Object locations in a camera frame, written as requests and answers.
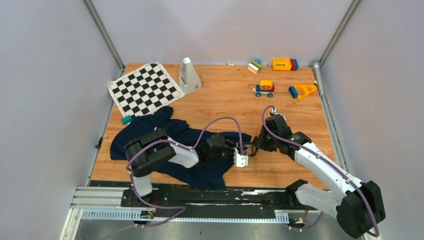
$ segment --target robotic arm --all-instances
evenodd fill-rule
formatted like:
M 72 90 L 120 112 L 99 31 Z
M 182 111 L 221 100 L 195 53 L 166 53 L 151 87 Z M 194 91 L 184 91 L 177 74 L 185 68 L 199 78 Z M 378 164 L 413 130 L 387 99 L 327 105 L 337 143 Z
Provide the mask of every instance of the robotic arm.
M 286 188 L 286 192 L 292 195 L 293 201 L 314 207 L 332 216 L 337 219 L 341 228 L 348 235 L 359 238 L 373 228 L 373 222 L 366 203 L 353 186 L 354 184 L 360 186 L 358 189 L 365 196 L 376 223 L 378 224 L 386 218 L 381 191 L 377 184 L 373 181 L 364 183 L 341 169 L 325 156 L 305 134 L 302 132 L 292 133 L 283 115 L 273 112 L 270 117 L 265 119 L 265 123 L 273 134 L 270 134 L 263 126 L 256 141 L 256 147 L 269 152 L 279 150 L 282 154 L 288 155 L 292 160 L 313 172 L 331 190 L 325 191 L 316 188 L 307 181 L 299 179 Z M 297 144 L 287 143 L 273 135 Z

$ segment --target white panel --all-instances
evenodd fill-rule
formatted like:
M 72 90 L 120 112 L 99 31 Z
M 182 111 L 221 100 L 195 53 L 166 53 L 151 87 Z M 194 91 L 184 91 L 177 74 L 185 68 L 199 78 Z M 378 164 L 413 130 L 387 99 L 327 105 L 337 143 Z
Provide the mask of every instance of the white panel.
M 351 0 L 94 0 L 127 63 L 320 58 Z
M 82 1 L 0 5 L 0 239 L 54 240 L 90 174 L 118 69 Z
M 422 239 L 424 2 L 363 1 L 323 69 L 349 169 L 382 191 L 382 239 Z

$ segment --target white bracket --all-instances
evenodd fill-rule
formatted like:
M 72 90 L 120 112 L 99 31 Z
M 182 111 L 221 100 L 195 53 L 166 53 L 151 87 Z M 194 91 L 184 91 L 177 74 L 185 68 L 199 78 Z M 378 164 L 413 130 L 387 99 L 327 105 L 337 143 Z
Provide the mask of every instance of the white bracket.
M 185 94 L 191 94 L 202 88 L 202 82 L 193 66 L 190 58 L 186 57 L 182 60 L 179 69 L 179 88 Z
M 247 167 L 249 165 L 249 156 L 241 155 L 237 148 L 234 148 L 234 163 L 237 168 Z

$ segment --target toy car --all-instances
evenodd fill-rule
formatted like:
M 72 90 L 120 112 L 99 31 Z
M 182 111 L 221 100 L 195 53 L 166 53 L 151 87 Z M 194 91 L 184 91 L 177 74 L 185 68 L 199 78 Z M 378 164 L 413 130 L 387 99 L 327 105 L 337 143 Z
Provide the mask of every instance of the toy car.
M 276 92 L 276 88 L 271 80 L 261 80 L 259 84 L 256 84 L 256 88 L 253 88 L 253 92 L 256 97 L 265 94 L 268 98 L 272 98 Z

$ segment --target folded fabric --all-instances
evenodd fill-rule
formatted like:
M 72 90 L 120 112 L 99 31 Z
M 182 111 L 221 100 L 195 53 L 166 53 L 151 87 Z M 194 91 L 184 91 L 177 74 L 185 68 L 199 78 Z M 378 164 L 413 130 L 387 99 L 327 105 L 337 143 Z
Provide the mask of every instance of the folded fabric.
M 135 117 L 131 124 L 119 132 L 112 141 L 110 146 L 110 158 L 113 160 L 126 160 L 124 146 L 130 140 L 138 138 L 155 128 L 165 129 L 166 133 L 173 140 L 186 146 L 193 146 L 201 130 L 189 128 L 185 120 L 170 119 L 174 110 L 170 106 L 161 107 L 153 115 L 144 115 Z M 201 141 L 210 138 L 216 132 L 205 131 L 201 137 Z M 219 132 L 225 139 L 233 142 L 239 141 L 238 132 Z M 243 142 L 250 142 L 251 136 L 241 134 Z M 225 182 L 223 174 L 233 166 L 233 162 L 224 159 L 210 160 L 206 166 L 201 169 L 188 169 L 182 165 L 167 162 L 156 170 L 158 173 L 168 174 L 180 181 L 191 186 L 202 189 L 224 189 Z

